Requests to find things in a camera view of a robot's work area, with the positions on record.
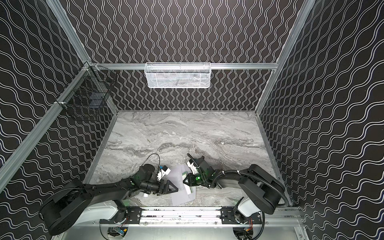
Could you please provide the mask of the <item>lavender envelope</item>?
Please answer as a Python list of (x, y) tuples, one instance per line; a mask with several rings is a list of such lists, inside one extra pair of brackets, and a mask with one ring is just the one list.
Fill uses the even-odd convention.
[(194, 201), (196, 199), (196, 187), (190, 187), (183, 183), (184, 178), (192, 173), (187, 164), (171, 167), (170, 170), (167, 178), (178, 188), (176, 193), (170, 194), (172, 205), (181, 206)]

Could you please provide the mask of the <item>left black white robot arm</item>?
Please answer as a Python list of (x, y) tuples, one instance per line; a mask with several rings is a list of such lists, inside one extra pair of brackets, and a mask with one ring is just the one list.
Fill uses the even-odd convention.
[(111, 202), (113, 212), (103, 212), (97, 218), (116, 224), (126, 223), (130, 217), (123, 204), (124, 199), (139, 192), (158, 196), (178, 192), (178, 187), (170, 180), (158, 180), (155, 176), (157, 172), (153, 165), (145, 164), (132, 176), (115, 183), (91, 185), (73, 180), (45, 200), (38, 216), (49, 234), (55, 236), (74, 226), (89, 207)]

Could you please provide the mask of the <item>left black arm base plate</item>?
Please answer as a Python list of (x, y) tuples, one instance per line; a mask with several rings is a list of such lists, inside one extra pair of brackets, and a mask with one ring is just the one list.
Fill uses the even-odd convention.
[(126, 210), (119, 209), (110, 220), (100, 220), (101, 224), (139, 224), (143, 209), (140, 207), (128, 207)]

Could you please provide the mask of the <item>white letter with green border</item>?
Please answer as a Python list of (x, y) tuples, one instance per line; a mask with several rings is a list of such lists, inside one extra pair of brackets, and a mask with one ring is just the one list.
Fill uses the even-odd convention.
[(182, 177), (183, 177), (183, 184), (186, 189), (186, 192), (188, 195), (190, 195), (192, 193), (192, 189), (191, 189), (191, 186), (189, 185), (189, 173), (183, 172)]

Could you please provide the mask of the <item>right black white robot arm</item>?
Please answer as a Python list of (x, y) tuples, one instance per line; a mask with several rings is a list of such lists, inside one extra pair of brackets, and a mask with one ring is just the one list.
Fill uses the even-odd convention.
[(223, 220), (237, 224), (249, 223), (251, 216), (256, 213), (272, 215), (276, 208), (290, 205), (284, 185), (256, 164), (245, 170), (215, 170), (205, 157), (197, 159), (190, 154), (187, 156), (187, 166), (192, 171), (183, 180), (187, 186), (203, 186), (208, 189), (237, 188), (246, 194), (228, 215), (222, 217)]

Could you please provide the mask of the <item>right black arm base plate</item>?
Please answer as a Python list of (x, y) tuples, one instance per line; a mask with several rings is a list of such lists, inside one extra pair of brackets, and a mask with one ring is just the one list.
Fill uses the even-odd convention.
[(220, 219), (224, 225), (260, 225), (262, 216), (260, 213), (254, 213), (250, 217), (243, 216), (239, 211), (235, 211), (234, 207), (223, 207), (220, 209)]

